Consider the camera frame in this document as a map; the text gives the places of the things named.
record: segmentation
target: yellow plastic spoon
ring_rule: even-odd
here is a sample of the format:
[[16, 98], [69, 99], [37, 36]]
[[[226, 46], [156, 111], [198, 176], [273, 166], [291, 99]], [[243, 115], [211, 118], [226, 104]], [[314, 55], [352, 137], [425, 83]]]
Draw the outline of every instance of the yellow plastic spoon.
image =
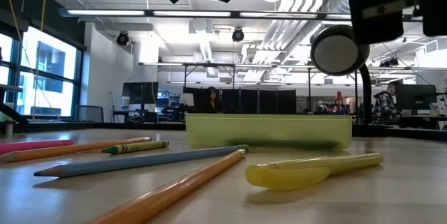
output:
[[250, 165], [245, 170], [253, 186], [276, 190], [301, 189], [317, 184], [331, 174], [348, 172], [383, 162], [381, 154], [317, 157]]

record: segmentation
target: crayon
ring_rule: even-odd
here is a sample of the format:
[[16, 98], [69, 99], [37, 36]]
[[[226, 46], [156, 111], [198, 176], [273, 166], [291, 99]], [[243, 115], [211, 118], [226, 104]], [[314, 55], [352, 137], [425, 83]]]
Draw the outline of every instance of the crayon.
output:
[[118, 144], [113, 147], [108, 147], [103, 149], [102, 152], [105, 154], [127, 154], [134, 151], [145, 151], [150, 149], [158, 149], [169, 146], [169, 141], [152, 141], [152, 142], [141, 142], [133, 144]]
[[18, 142], [18, 143], [0, 144], [0, 155], [7, 154], [12, 151], [25, 151], [32, 149], [47, 148], [47, 147], [62, 147], [72, 144], [75, 144], [75, 140], [46, 140], [36, 142]]
[[171, 181], [124, 203], [122, 206], [93, 220], [91, 224], [144, 223], [241, 160], [244, 155], [244, 149], [234, 151], [211, 165], [202, 167], [181, 179]]
[[60, 156], [65, 154], [75, 154], [81, 151], [91, 151], [96, 149], [102, 149], [106, 147], [111, 147], [116, 144], [130, 144], [136, 142], [149, 141], [150, 137], [139, 137], [129, 140], [117, 140], [109, 142], [99, 142], [96, 144], [77, 144], [67, 147], [49, 147], [35, 150], [27, 151], [13, 151], [8, 154], [0, 156], [0, 162], [18, 162], [24, 160], [32, 160], [36, 158], [47, 158], [53, 156]]
[[160, 165], [186, 160], [195, 160], [199, 158], [224, 156], [231, 154], [232, 152], [239, 149], [247, 150], [248, 146], [240, 145], [233, 147], [219, 147], [171, 154], [136, 156], [130, 158], [112, 158], [109, 160], [98, 160], [84, 163], [70, 163], [66, 165], [57, 165], [46, 170], [35, 172], [34, 176], [61, 178], [72, 177], [85, 174], [94, 174], [98, 172], [109, 172], [114, 170], [129, 169], [149, 165]]
[[329, 175], [348, 172], [383, 162], [381, 154], [316, 157], [250, 165], [245, 178], [253, 186], [275, 190], [296, 190], [317, 184]]

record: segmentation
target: pink crayon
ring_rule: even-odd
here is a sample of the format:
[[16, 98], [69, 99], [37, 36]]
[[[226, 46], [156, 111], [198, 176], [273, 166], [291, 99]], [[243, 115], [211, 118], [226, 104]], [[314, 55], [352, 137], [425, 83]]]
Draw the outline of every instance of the pink crayon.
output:
[[72, 144], [75, 144], [75, 140], [48, 140], [48, 141], [37, 141], [37, 142], [18, 142], [18, 143], [0, 144], [0, 155], [7, 154], [12, 151], [24, 151], [24, 150], [47, 148], [47, 147], [62, 147]]

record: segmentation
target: green plastic container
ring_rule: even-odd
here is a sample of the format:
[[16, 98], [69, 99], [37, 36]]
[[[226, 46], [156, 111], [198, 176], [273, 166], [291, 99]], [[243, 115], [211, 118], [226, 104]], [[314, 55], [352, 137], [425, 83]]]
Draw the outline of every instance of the green plastic container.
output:
[[351, 116], [188, 114], [186, 134], [192, 145], [235, 144], [266, 147], [343, 149], [351, 145]]

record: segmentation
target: green crayon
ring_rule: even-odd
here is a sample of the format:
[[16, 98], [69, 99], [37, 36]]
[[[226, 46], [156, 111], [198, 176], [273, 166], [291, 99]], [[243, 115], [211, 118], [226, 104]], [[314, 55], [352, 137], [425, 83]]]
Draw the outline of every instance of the green crayon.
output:
[[158, 149], [169, 146], [169, 141], [151, 141], [151, 142], [141, 142], [135, 144], [118, 144], [113, 147], [108, 147], [103, 149], [102, 152], [105, 154], [126, 154], [134, 151], [145, 151], [150, 149]]

